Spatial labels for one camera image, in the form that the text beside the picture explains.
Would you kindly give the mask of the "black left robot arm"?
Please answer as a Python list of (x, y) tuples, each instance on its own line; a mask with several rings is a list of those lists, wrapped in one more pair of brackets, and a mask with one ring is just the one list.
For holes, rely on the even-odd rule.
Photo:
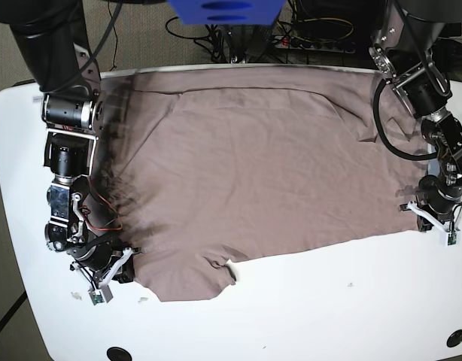
[[(462, 125), (447, 109), (452, 96), (446, 72), (433, 57), (442, 30), (462, 23), (462, 1), (381, 1), (369, 54), (384, 75), (372, 100), (375, 126), (382, 143), (401, 159), (432, 161), (438, 166), (418, 184), (415, 200), (401, 205), (417, 216), (418, 229), (437, 228), (453, 238), (462, 211)], [(380, 118), (379, 102), (390, 86), (405, 109), (421, 125), (432, 153), (414, 155), (388, 140)]]

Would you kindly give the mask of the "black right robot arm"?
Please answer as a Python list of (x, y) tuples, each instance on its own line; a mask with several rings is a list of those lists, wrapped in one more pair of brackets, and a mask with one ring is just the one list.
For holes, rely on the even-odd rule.
[(47, 191), (47, 246), (74, 260), (73, 269), (101, 294), (110, 282), (134, 279), (135, 249), (116, 226), (90, 225), (87, 196), (102, 131), (104, 94), (97, 57), (87, 37), (80, 1), (0, 1), (0, 23), (10, 27), (20, 53), (43, 93), (47, 138), (44, 166), (53, 173)]

